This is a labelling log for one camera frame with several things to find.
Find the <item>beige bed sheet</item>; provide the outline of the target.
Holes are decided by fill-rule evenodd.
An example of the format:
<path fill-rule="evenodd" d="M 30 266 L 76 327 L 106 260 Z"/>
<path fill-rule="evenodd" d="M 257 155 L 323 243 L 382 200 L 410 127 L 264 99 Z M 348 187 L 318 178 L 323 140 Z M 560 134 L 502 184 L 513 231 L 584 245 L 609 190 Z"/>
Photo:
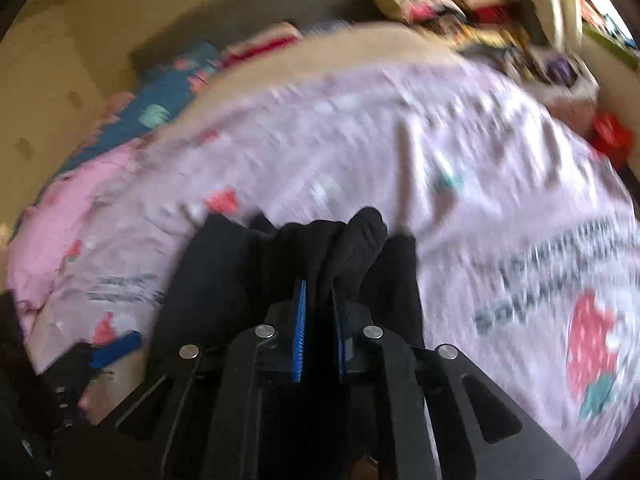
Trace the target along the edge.
<path fill-rule="evenodd" d="M 217 107 L 255 91 L 280 88 L 357 66 L 386 63 L 459 65 L 465 59 L 432 35 L 398 23 L 373 22 L 310 36 L 213 76 L 208 89 L 160 130 L 181 136 L 205 126 Z"/>

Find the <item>colourful clothes on windowsill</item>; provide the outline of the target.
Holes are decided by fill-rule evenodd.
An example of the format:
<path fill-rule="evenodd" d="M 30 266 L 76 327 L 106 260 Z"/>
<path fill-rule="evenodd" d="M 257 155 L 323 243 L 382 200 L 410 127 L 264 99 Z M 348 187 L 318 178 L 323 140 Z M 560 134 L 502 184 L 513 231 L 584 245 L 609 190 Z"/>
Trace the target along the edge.
<path fill-rule="evenodd" d="M 605 47 L 633 70 L 638 68 L 638 44 L 611 0 L 580 0 L 580 13 L 587 32 L 603 40 Z"/>

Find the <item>grey padded headboard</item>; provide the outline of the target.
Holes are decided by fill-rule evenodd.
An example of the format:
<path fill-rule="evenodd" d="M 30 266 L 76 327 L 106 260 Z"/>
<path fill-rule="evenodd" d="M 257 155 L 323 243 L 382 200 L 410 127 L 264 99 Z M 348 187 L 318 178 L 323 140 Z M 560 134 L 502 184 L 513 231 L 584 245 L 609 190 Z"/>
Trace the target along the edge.
<path fill-rule="evenodd" d="M 133 48 L 129 61 L 141 77 L 200 41 L 222 49 L 283 21 L 307 29 L 330 21 L 377 18 L 372 0 L 207 0 Z"/>

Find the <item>teal floral quilt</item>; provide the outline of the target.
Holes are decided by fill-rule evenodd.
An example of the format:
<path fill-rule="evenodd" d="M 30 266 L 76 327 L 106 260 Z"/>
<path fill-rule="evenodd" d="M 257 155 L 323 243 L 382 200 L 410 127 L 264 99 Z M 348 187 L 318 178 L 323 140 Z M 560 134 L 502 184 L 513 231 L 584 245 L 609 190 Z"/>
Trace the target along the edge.
<path fill-rule="evenodd" d="M 116 113 L 116 122 L 101 126 L 96 140 L 66 159 L 55 177 L 167 125 L 208 88 L 209 79 L 220 69 L 220 54 L 206 41 L 194 44 L 170 64 L 157 66 Z"/>

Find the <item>lilac strawberry print duvet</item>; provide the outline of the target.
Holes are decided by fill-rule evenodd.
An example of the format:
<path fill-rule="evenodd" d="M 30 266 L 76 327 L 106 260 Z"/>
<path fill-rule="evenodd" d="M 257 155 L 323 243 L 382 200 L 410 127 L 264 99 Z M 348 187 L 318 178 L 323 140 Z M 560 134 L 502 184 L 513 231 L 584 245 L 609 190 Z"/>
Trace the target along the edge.
<path fill-rule="evenodd" d="M 610 163 L 476 64 L 358 68 L 199 102 L 101 188 L 35 322 L 38 370 L 148 334 L 211 212 L 277 226 L 376 208 L 416 237 L 425 341 L 454 344 L 596 470 L 639 402 L 639 225 Z"/>

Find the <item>black IKISS sweater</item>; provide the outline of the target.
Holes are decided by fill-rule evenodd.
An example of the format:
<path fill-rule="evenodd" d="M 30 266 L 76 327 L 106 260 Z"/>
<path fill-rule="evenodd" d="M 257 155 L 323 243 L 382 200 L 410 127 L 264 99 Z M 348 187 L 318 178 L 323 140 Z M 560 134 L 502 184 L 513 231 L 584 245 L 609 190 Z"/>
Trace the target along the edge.
<path fill-rule="evenodd" d="M 416 284 L 416 240 L 390 234 L 380 212 L 360 209 L 349 222 L 316 220 L 276 228 L 258 214 L 248 226 L 210 214 L 182 254 L 157 315 L 145 370 L 154 373 L 184 344 L 224 350 L 282 302 L 305 306 L 300 394 L 278 396 L 282 432 L 275 444 L 302 454 L 285 479 L 341 479 L 375 443 L 367 389 L 344 390 L 338 377 L 337 308 L 367 307 L 376 325 L 423 347 Z"/>

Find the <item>red cloth on floor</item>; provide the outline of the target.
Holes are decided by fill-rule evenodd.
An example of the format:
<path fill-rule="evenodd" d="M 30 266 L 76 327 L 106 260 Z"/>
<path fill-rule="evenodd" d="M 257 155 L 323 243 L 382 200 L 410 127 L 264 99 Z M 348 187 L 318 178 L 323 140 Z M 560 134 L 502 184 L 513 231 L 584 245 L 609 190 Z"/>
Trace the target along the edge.
<path fill-rule="evenodd" d="M 627 165 L 634 147 L 634 133 L 611 113 L 597 114 L 593 123 L 591 145 L 606 156 L 615 169 Z"/>

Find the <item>red and cream pillow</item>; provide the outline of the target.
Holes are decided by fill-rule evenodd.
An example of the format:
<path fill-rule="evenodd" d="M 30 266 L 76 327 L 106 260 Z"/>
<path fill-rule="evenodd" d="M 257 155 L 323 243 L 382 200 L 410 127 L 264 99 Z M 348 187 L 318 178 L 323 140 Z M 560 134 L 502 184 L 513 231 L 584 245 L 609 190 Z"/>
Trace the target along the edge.
<path fill-rule="evenodd" d="M 272 24 L 250 38 L 225 47 L 221 53 L 221 63 L 224 68 L 235 66 L 302 39 L 303 34 L 295 25 L 289 22 Z"/>

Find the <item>pink blanket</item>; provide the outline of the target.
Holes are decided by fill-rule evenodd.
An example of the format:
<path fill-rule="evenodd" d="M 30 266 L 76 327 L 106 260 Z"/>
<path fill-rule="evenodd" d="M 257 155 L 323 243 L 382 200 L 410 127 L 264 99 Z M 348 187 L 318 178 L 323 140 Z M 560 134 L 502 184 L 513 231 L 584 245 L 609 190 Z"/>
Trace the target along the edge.
<path fill-rule="evenodd" d="M 67 171 L 26 209 L 9 242 L 6 287 L 23 333 L 32 332 L 64 263 L 79 255 L 79 233 L 102 186 L 134 166 L 142 141 L 132 140 Z"/>

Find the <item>purple cloth in bag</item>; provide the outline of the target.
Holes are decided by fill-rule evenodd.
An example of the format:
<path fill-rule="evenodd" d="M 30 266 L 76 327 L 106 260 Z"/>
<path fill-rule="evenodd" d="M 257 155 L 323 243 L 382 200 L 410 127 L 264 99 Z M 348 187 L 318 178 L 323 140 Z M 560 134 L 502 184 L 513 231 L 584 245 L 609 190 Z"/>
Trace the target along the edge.
<path fill-rule="evenodd" d="M 513 48 L 504 52 L 502 69 L 544 105 L 598 102 L 599 84 L 574 54 L 538 46 Z"/>

